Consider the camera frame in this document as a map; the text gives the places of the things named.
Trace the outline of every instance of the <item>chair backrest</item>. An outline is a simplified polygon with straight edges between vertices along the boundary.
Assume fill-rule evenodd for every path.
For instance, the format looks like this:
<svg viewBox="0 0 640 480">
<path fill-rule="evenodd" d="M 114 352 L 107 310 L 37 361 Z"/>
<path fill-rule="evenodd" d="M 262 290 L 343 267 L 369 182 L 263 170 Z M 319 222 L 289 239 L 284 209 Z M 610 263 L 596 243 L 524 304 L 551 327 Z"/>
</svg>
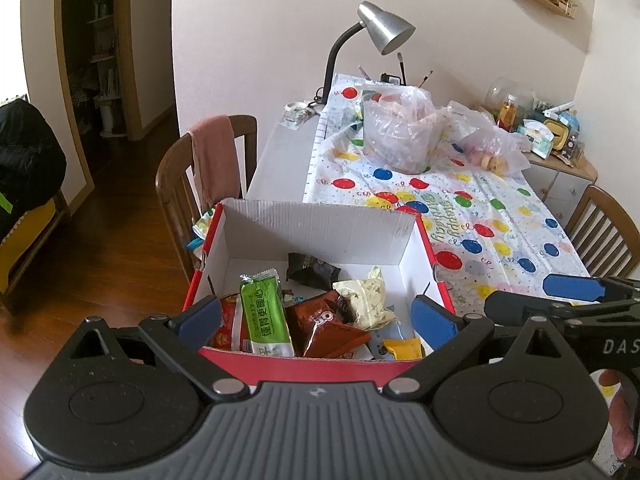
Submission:
<svg viewBox="0 0 640 480">
<path fill-rule="evenodd" d="M 249 115 L 229 118 L 236 138 L 244 137 L 244 168 L 249 187 L 257 165 L 257 121 Z M 187 178 L 188 168 L 193 170 L 193 148 L 191 136 L 187 134 L 176 140 L 164 154 L 156 173 L 156 193 L 180 264 L 191 281 L 195 258 L 187 250 L 187 244 L 194 238 L 192 227 L 200 219 L 201 212 Z"/>
<path fill-rule="evenodd" d="M 565 232 L 592 276 L 626 278 L 640 262 L 636 224 L 599 187 L 587 187 Z"/>
</svg>

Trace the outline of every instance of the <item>lamp arm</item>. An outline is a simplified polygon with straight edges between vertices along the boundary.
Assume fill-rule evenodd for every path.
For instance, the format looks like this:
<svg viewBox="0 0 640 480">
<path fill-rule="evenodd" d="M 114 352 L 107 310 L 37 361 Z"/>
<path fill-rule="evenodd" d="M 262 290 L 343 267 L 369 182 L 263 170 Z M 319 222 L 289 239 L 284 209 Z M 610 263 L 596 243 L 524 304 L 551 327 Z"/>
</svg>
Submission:
<svg viewBox="0 0 640 480">
<path fill-rule="evenodd" d="M 326 60 L 326 73 L 324 74 L 324 87 L 322 88 L 322 97 L 319 103 L 325 105 L 326 100 L 329 98 L 329 92 L 331 91 L 331 83 L 334 80 L 335 59 L 338 57 L 338 51 L 346 43 L 346 41 L 360 32 L 364 28 L 362 22 L 358 22 L 353 27 L 346 30 L 340 38 L 334 43 L 329 52 L 329 59 Z"/>
</svg>

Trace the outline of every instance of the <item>polka dot tablecloth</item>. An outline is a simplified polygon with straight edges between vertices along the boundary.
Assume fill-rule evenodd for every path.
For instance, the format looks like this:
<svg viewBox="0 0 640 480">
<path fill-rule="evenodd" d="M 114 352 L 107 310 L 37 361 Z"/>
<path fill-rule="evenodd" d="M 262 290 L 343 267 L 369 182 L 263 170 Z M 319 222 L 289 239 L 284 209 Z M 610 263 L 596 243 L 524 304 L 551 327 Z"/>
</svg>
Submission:
<svg viewBox="0 0 640 480">
<path fill-rule="evenodd" d="M 337 76 L 323 111 L 305 190 L 306 202 L 420 214 L 456 312 L 483 312 L 494 290 L 545 296 L 551 273 L 588 276 L 574 247 L 526 181 L 472 166 L 450 126 L 432 167 L 405 175 L 364 155 L 357 78 Z"/>
</svg>

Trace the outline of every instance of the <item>silver lamp shade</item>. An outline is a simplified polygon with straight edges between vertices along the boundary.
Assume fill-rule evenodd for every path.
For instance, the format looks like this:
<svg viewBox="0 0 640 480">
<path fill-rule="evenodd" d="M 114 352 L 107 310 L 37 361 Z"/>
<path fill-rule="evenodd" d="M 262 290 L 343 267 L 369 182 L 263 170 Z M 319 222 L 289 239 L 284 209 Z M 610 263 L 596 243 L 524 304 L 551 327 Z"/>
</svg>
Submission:
<svg viewBox="0 0 640 480">
<path fill-rule="evenodd" d="M 415 32 L 411 23 L 369 2 L 362 2 L 358 6 L 358 16 L 383 56 L 399 48 Z"/>
</svg>

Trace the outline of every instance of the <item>human hand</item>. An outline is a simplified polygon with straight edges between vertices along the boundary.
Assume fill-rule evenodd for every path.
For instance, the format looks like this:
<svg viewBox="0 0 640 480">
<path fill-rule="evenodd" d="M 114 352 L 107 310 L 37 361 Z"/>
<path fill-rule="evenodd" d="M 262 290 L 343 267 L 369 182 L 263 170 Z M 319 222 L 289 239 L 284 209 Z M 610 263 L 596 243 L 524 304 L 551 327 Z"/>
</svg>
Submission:
<svg viewBox="0 0 640 480">
<path fill-rule="evenodd" d="M 615 386 L 620 383 L 620 378 L 615 370 L 604 370 L 600 374 L 598 382 L 600 386 Z M 621 387 L 609 405 L 609 423 L 612 430 L 611 441 L 613 442 L 613 451 L 619 460 L 624 460 L 633 453 L 636 446 L 636 438 L 631 433 L 631 428 L 629 428 L 630 420 L 631 415 Z"/>
</svg>

